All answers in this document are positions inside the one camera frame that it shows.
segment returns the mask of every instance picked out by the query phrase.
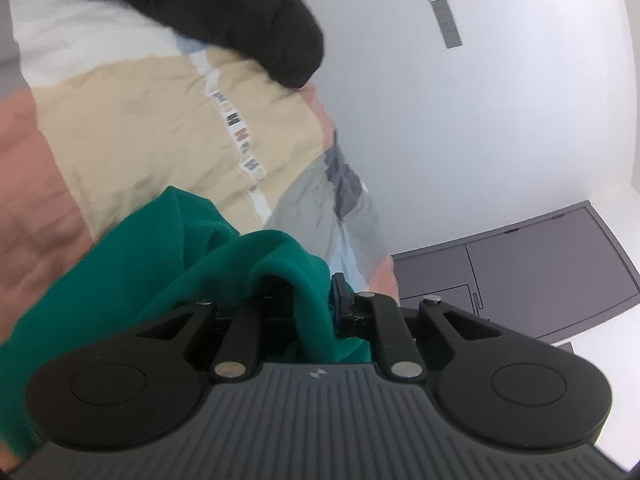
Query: green cloth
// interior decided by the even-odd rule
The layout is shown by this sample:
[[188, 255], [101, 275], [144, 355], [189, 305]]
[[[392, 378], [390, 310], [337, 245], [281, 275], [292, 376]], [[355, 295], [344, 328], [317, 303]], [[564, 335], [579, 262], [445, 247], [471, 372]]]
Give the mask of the green cloth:
[[41, 444], [24, 391], [31, 374], [53, 357], [195, 298], [236, 306], [274, 275], [293, 287], [308, 361], [370, 360], [368, 343], [335, 337], [324, 261], [283, 232], [239, 236], [209, 200], [169, 187], [60, 278], [0, 346], [0, 438], [21, 458]]

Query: logo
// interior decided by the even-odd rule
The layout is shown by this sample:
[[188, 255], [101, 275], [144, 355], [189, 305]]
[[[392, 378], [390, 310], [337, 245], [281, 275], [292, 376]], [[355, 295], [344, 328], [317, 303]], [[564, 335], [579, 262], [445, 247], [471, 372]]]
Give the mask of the logo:
[[315, 370], [311, 370], [309, 375], [314, 379], [322, 379], [326, 375], [326, 372], [322, 370], [322, 368], [316, 368]]

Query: pink fabric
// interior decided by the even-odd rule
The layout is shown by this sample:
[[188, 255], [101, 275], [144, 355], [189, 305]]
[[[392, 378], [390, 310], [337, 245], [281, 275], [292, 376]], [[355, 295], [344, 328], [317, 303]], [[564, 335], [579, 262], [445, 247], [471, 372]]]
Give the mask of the pink fabric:
[[322, 128], [322, 136], [324, 137], [324, 148], [326, 150], [329, 149], [334, 145], [335, 123], [332, 118], [329, 117], [324, 106], [322, 106], [320, 99], [318, 99], [316, 87], [312, 83], [307, 83], [300, 89], [300, 95], [302, 95], [302, 99], [306, 105], [311, 108], [311, 111], [316, 118], [318, 118], [320, 127]]
[[0, 469], [11, 471], [20, 465], [20, 459], [9, 450], [6, 444], [0, 442]]
[[0, 342], [92, 244], [20, 90], [0, 102]]
[[386, 294], [394, 298], [398, 303], [400, 302], [398, 282], [394, 274], [394, 260], [391, 256], [387, 256], [373, 273], [369, 280], [369, 290], [379, 294]]

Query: white fabric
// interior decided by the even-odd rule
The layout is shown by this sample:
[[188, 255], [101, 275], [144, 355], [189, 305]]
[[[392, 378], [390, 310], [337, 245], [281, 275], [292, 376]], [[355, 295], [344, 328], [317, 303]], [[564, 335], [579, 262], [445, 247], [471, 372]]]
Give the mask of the white fabric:
[[114, 61], [180, 55], [170, 28], [118, 1], [9, 3], [20, 69], [32, 88], [54, 85]]

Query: bed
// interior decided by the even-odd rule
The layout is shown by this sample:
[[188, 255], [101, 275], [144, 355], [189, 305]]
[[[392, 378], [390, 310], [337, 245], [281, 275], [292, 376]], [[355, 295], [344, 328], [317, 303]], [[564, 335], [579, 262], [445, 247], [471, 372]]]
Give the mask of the bed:
[[286, 89], [110, 0], [0, 0], [0, 60], [0, 342], [168, 186], [209, 198], [241, 234], [292, 235], [355, 290], [398, 297], [312, 84]]

